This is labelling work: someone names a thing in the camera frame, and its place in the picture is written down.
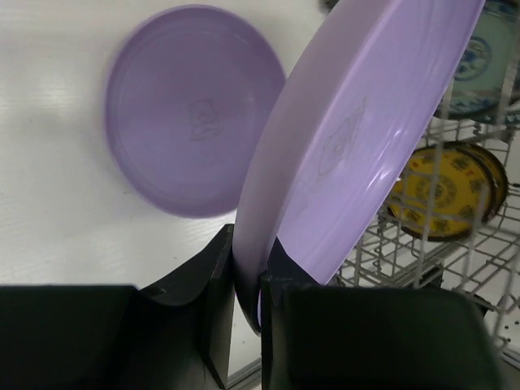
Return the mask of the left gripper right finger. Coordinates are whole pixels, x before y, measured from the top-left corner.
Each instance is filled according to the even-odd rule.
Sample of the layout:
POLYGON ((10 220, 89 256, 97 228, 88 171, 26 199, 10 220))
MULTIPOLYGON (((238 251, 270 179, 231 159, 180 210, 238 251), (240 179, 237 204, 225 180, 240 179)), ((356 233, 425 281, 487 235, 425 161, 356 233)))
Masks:
POLYGON ((316 283, 275 243, 261 278, 265 389, 500 389, 483 318, 440 288, 316 283))

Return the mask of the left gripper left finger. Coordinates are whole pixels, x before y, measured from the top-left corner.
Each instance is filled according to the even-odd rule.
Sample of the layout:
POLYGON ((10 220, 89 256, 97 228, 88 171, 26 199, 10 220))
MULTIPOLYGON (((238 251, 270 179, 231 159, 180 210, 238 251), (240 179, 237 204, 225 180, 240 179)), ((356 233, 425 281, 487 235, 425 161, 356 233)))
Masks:
POLYGON ((226 388, 232 233, 145 288, 2 286, 2 388, 226 388))

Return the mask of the purple plastic plate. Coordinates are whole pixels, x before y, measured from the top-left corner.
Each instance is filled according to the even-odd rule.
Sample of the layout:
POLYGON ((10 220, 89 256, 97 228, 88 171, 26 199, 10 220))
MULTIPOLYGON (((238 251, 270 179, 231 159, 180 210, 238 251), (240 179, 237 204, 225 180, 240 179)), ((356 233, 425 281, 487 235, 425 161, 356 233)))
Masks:
POLYGON ((255 332, 279 241, 327 283, 414 151, 483 9, 480 1, 340 1, 294 66, 250 163, 232 252, 255 332))
POLYGON ((143 23, 108 77, 105 130, 131 186, 168 213, 236 209, 285 83, 263 35, 215 6, 178 6, 143 23))

